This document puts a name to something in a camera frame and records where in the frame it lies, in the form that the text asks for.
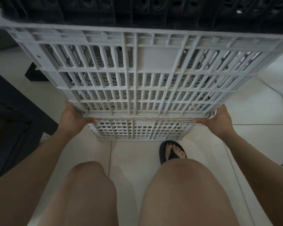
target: black flip-flop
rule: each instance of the black flip-flop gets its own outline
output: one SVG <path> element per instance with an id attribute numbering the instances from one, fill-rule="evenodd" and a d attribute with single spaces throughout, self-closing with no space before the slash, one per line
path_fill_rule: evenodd
<path id="1" fill-rule="evenodd" d="M 177 143 L 173 140 L 166 140 L 166 141 L 162 142 L 160 147 L 159 147 L 159 159 L 161 161 L 161 164 L 166 162 L 166 144 L 167 143 L 171 143 L 171 145 L 175 145 L 175 146 L 179 147 L 185 153 L 184 149 L 182 148 L 182 146 L 179 143 Z M 179 159 L 179 158 L 180 157 L 173 151 L 173 149 L 171 149 L 171 153 L 170 153 L 168 160 Z"/>

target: person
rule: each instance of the person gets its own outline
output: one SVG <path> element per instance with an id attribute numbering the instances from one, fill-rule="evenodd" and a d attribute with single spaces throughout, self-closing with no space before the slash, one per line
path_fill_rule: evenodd
<path id="1" fill-rule="evenodd" d="M 56 133 L 0 178 L 0 226 L 28 224 L 63 148 L 94 122 L 79 117 L 66 102 Z M 194 122 L 207 126 L 228 146 L 271 222 L 283 225 L 283 168 L 235 132 L 224 105 L 213 118 Z M 182 150 L 165 145 L 166 162 L 146 189 L 139 226 L 238 225 L 222 186 L 207 167 L 186 159 Z M 172 153 L 178 157 L 169 159 Z M 116 189 L 101 164 L 90 161 L 73 167 L 38 225 L 118 225 Z"/>

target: thigh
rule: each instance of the thigh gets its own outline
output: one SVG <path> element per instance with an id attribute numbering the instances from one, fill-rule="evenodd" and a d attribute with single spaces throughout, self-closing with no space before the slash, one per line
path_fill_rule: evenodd
<path id="1" fill-rule="evenodd" d="M 229 198 L 214 175 L 192 159 L 172 159 L 149 183 L 139 226 L 239 225 Z"/>
<path id="2" fill-rule="evenodd" d="M 38 225 L 118 225 L 116 189 L 101 164 L 87 162 L 72 168 Z"/>

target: stacked crate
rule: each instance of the stacked crate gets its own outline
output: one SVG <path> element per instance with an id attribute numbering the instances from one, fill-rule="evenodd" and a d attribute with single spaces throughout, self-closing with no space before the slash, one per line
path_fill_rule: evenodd
<path id="1" fill-rule="evenodd" d="M 283 53 L 283 35 L 19 23 L 7 30 L 99 140 L 176 140 Z"/>

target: floor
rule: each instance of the floor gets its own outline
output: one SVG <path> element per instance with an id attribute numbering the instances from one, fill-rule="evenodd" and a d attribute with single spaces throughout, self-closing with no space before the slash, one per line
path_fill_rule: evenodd
<path id="1" fill-rule="evenodd" d="M 24 74 L 31 60 L 20 48 L 0 52 L 0 74 L 14 87 L 59 122 L 64 98 L 50 83 L 30 82 Z M 268 84 L 283 92 L 283 56 L 260 74 Z M 283 101 L 279 95 L 251 79 L 226 102 L 239 135 L 276 163 L 283 163 Z M 269 226 L 245 177 L 229 149 L 204 126 L 196 126 L 179 143 L 189 158 L 206 165 L 226 190 L 241 226 Z M 158 170 L 160 142 L 99 142 L 87 128 L 64 149 L 29 223 L 37 225 L 42 212 L 76 164 L 99 161 L 113 180 L 118 195 L 120 226 L 137 225 L 148 182 Z"/>

